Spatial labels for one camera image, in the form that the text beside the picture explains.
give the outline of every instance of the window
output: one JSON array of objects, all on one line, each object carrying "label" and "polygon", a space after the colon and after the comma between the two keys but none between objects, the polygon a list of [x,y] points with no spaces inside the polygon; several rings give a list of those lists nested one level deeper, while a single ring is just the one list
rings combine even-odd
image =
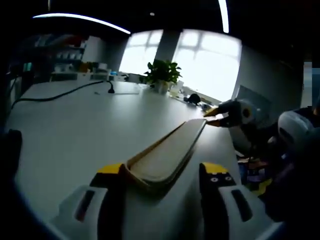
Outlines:
[{"label": "window", "polygon": [[239,71],[241,41],[219,33],[184,30],[173,57],[186,87],[219,101],[232,97]]},{"label": "window", "polygon": [[148,70],[148,62],[153,62],[163,34],[163,30],[144,31],[132,34],[125,47],[120,72],[143,74]]}]

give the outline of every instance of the white table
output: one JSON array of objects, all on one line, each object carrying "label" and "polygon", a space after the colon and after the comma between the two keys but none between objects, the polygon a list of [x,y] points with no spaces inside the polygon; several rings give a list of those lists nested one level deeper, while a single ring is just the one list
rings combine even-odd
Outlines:
[{"label": "white table", "polygon": [[[52,97],[78,85],[77,81],[39,83],[23,97]],[[6,127],[20,130],[23,138],[15,182],[39,218],[48,221],[57,215],[62,200],[88,185],[99,168],[124,163],[182,122],[203,114],[148,90],[113,95],[107,93],[109,87],[101,83],[53,101],[19,102],[12,110]],[[114,83],[116,93],[136,87]],[[189,237],[195,234],[202,218],[200,162],[221,164],[240,182],[229,131],[207,125],[191,160],[164,197],[150,199],[128,189],[123,239],[172,239],[179,231]]]}]

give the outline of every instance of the desk surface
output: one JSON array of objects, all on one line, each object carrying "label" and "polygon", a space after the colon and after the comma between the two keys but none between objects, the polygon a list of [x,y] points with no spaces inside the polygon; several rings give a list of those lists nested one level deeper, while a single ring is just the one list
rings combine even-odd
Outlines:
[{"label": "desk surface", "polygon": [[[33,85],[24,98],[52,97],[78,87],[77,81]],[[115,82],[115,91],[137,84]],[[7,121],[22,132],[15,182],[39,218],[58,214],[59,204],[97,170],[126,162],[182,122],[201,118],[199,108],[157,93],[107,94],[108,83],[91,85],[48,102],[19,102]],[[201,221],[200,162],[221,164],[240,182],[229,131],[206,126],[179,179],[162,198],[127,191],[123,239],[172,239]]]}]

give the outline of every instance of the ceiling light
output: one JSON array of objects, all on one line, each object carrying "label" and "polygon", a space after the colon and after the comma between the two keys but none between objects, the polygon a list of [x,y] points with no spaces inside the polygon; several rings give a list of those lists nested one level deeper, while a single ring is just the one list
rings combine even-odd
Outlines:
[{"label": "ceiling light", "polygon": [[223,31],[229,33],[228,10],[226,0],[219,0]]},{"label": "ceiling light", "polygon": [[42,15],[37,15],[34,16],[33,18],[50,18],[50,17],[67,17],[67,18],[76,18],[76,19],[83,19],[83,20],[88,20],[88,21],[92,21],[98,24],[103,24],[106,26],[109,26],[111,28],[117,29],[121,32],[124,32],[126,34],[131,34],[131,32],[129,32],[128,30],[123,29],[122,27],[113,25],[109,22],[106,21],[102,21],[102,20],[98,20],[95,19],[93,17],[88,17],[88,16],[82,16],[82,15],[77,15],[77,14],[70,14],[70,13],[47,13],[47,14],[42,14]]}]

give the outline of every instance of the green plant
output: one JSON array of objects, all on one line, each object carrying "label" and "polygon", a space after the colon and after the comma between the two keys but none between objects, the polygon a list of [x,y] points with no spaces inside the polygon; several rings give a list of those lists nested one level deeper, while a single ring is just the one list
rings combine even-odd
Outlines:
[{"label": "green plant", "polygon": [[176,62],[155,59],[153,64],[148,63],[148,69],[144,74],[146,74],[146,82],[150,84],[155,84],[158,81],[176,84],[178,77],[182,77],[178,71],[181,68]]}]

